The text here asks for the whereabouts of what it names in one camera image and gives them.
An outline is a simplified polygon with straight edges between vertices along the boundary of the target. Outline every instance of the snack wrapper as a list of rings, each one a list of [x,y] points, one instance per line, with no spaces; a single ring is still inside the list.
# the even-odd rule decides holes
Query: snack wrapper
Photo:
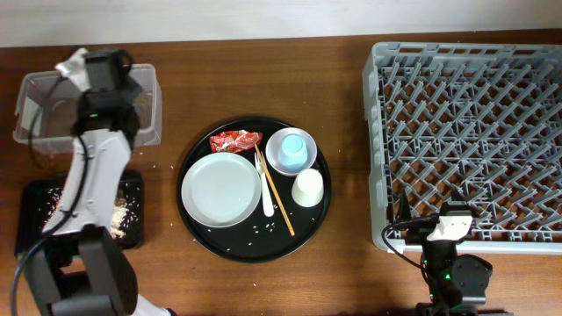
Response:
[[[261,133],[250,133],[248,131],[228,131],[211,136],[211,150],[214,153],[239,153],[242,150],[251,149],[262,141]]]

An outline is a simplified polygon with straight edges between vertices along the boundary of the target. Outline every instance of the light blue cup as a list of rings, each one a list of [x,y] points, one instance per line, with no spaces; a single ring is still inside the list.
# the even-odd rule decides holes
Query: light blue cup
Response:
[[[308,152],[302,136],[296,133],[286,135],[281,142],[277,159],[288,171],[298,173],[304,169],[308,160]]]

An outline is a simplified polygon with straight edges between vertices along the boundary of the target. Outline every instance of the white wall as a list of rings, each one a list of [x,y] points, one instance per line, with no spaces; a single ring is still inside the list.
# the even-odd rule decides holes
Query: white wall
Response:
[[[0,0],[0,47],[551,27],[561,0]]]

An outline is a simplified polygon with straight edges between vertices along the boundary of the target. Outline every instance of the wooden chopstick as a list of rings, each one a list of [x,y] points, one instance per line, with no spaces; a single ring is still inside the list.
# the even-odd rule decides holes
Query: wooden chopstick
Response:
[[[294,236],[295,231],[292,230],[291,221],[289,220],[289,217],[287,216],[287,212],[285,212],[285,208],[283,207],[283,203],[281,203],[281,197],[279,197],[279,195],[277,194],[277,189],[275,188],[275,184],[273,184],[273,179],[271,179],[270,172],[267,170],[267,163],[265,163],[265,159],[263,158],[263,155],[260,152],[260,150],[257,148],[256,144],[254,144],[254,147],[256,148],[256,152],[257,152],[257,155],[260,159],[260,162],[262,162],[263,171],[265,171],[265,175],[267,176],[267,180],[270,182],[271,189],[273,190],[273,195],[275,196],[275,199],[277,200],[277,203],[279,204],[279,208],[281,209],[281,213],[283,214],[283,218],[285,219],[285,223],[287,224],[287,227],[289,227],[289,233],[291,233],[291,236]]]

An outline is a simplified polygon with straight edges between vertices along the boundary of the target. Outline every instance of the black tray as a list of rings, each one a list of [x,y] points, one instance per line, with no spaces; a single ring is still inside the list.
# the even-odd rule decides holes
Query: black tray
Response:
[[[316,162],[312,168],[318,169],[322,174],[324,179],[324,197],[315,207],[305,208],[297,205],[291,196],[291,188],[295,177],[279,174],[268,163],[268,170],[295,231],[294,237],[291,237],[289,234],[289,229],[279,208],[275,208],[275,214],[271,217],[266,217],[263,214],[261,199],[257,208],[247,219],[240,224],[226,228],[211,228],[199,224],[185,210],[181,194],[182,181],[193,163],[212,153],[209,137],[220,132],[241,129],[249,132],[261,132],[263,133],[263,139],[259,148],[264,153],[265,145],[271,135],[286,127],[293,126],[274,118],[237,119],[213,129],[201,138],[187,154],[177,178],[177,206],[179,213],[184,220],[185,226],[197,241],[216,255],[239,262],[267,262],[275,260],[289,255],[304,245],[320,228],[322,221],[326,218],[332,195],[332,181],[328,164],[320,149],[318,149]],[[254,165],[254,152],[255,150],[246,150],[239,153],[239,155],[248,159]],[[271,198],[273,204],[277,205],[272,192]]]
[[[24,188],[19,212],[18,237],[14,249],[16,256],[39,240],[44,222],[50,218],[48,213],[55,204],[53,194],[60,195],[63,186],[63,181],[39,180],[27,184]],[[144,183],[141,173],[125,170],[119,180],[118,196],[125,198],[128,204],[133,200],[135,203],[128,206],[129,213],[123,219],[123,223],[126,223],[132,216],[138,220],[129,221],[127,227],[121,226],[120,230],[126,235],[115,240],[121,249],[138,248],[143,242],[144,198],[142,192],[144,192]]]

